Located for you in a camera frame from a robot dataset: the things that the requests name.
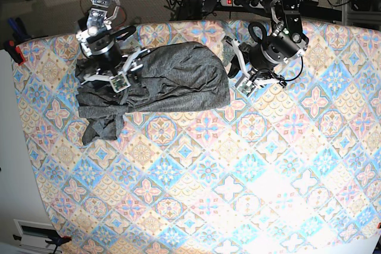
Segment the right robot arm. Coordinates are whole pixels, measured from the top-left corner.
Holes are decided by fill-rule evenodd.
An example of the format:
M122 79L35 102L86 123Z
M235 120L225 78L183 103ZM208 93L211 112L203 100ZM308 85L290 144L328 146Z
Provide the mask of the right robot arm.
M115 93L120 93L130 87L128 75L143 67L141 58L151 50L137 47L131 54L123 54L120 43L133 36L136 27L112 28L121 10L120 0L90 1L92 6L87 16L78 22L76 33L80 49L90 64L85 68L82 84L102 81L110 84Z

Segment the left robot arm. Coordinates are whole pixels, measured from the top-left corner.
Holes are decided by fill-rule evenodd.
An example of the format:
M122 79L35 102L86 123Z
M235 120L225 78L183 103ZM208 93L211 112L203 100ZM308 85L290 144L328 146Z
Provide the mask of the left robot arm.
M248 32L254 46L226 36L235 56L231 61L229 78L241 73L235 87L249 96L254 90L268 84L286 87L289 79L275 73L277 65L302 59L308 48L309 39L302 29L299 5L301 0L258 0L270 17L271 30L253 21Z

